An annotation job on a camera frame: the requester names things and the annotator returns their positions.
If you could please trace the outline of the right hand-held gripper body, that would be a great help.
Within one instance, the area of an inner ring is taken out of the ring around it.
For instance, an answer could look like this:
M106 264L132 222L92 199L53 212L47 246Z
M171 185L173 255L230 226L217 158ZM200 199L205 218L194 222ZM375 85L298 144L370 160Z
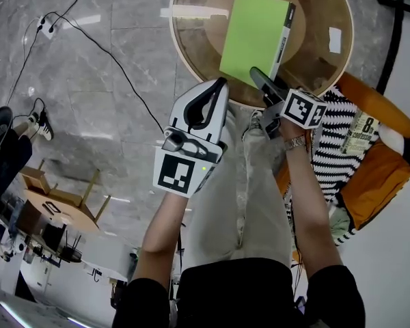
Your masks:
M265 94L261 126L268 137L278 137L283 118L302 129L318 128L328 108L328 104L310 92L289 89L284 98L279 93Z

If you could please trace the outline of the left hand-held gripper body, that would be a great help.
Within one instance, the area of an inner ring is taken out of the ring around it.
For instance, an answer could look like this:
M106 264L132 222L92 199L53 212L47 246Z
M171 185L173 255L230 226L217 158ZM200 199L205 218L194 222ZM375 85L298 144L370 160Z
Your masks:
M196 137L173 126L155 150L153 186L190 198L215 170L228 146Z

